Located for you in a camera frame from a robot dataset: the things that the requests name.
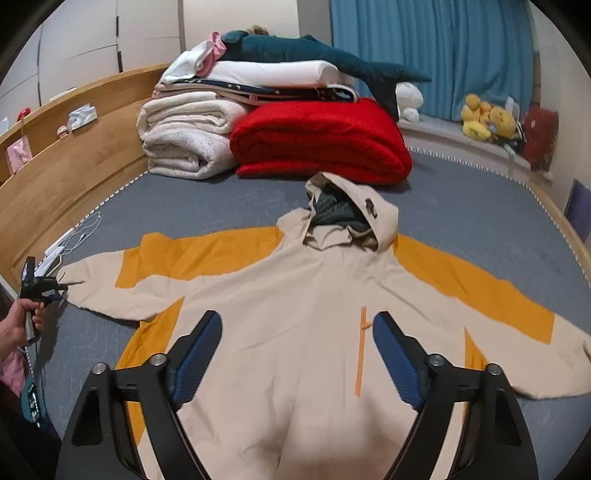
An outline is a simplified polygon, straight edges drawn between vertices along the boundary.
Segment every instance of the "yellow stuffed toy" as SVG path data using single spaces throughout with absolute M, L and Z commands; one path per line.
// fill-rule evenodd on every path
M 473 138 L 474 140 L 478 140 L 481 142 L 485 142 L 492 135 L 491 131 L 488 130 L 487 127 L 475 120 L 472 120 L 470 122 L 464 122 L 462 131 L 464 132 L 464 135 L 466 135 L 467 137 Z
M 462 108 L 460 116 L 465 122 L 480 122 L 482 125 L 486 125 L 490 111 L 490 103 L 481 102 L 478 95 L 470 93 L 466 95 L 466 104 Z
M 464 135 L 481 142 L 487 140 L 512 140 L 517 128 L 515 119 L 500 106 L 491 107 L 474 93 L 466 95 L 466 104 L 460 114 L 464 121 Z
M 513 140 L 517 126 L 515 119 L 507 110 L 500 106 L 495 106 L 489 113 L 489 129 L 494 134 L 495 139 Z

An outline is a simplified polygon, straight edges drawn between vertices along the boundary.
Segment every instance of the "white stuffed toy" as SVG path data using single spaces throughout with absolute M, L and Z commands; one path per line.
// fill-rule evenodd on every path
M 398 116 L 414 124 L 418 123 L 418 109 L 423 104 L 423 94 L 410 82 L 396 85 Z

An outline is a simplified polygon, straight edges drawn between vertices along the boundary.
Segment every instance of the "pink fabric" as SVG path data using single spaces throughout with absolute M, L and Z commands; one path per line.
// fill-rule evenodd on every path
M 0 364 L 0 381 L 17 397 L 25 385 L 25 359 L 18 349 L 14 349 Z
M 6 154 L 8 168 L 10 169 L 11 175 L 14 175 L 25 163 L 33 158 L 31 148 L 29 147 L 29 138 L 26 135 L 19 138 L 6 149 Z
M 205 40 L 213 42 L 213 48 L 211 53 L 203 59 L 201 68 L 195 71 L 195 75 L 198 77 L 207 75 L 213 67 L 213 62 L 226 53 L 226 46 L 223 44 L 220 32 L 212 32 Z

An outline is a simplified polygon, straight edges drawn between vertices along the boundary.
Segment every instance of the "white folded comforter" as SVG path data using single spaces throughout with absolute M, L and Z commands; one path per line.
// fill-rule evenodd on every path
M 229 134 L 249 111 L 248 106 L 215 92 L 187 92 L 147 102 L 139 111 L 137 129 L 142 140 L 152 129 L 166 125 Z
M 234 168 L 230 139 L 192 127 L 167 125 L 144 137 L 148 171 L 181 179 L 203 180 Z
M 355 79 L 341 73 L 325 60 L 257 63 L 253 61 L 217 61 L 203 78 L 221 82 L 264 87 L 352 86 Z

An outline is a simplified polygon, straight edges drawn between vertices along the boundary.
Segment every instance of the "wooden bed frame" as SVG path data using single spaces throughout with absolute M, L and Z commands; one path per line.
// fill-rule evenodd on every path
M 12 177 L 0 161 L 0 281 L 15 296 L 27 255 L 37 261 L 45 249 L 94 207 L 147 169 L 135 122 L 165 64 L 120 73 L 80 87 L 35 110 L 0 137 L 5 151 L 28 135 L 33 159 Z M 61 140 L 56 131 L 68 113 L 90 103 L 98 120 Z M 531 184 L 591 279 L 591 255 L 567 219 Z

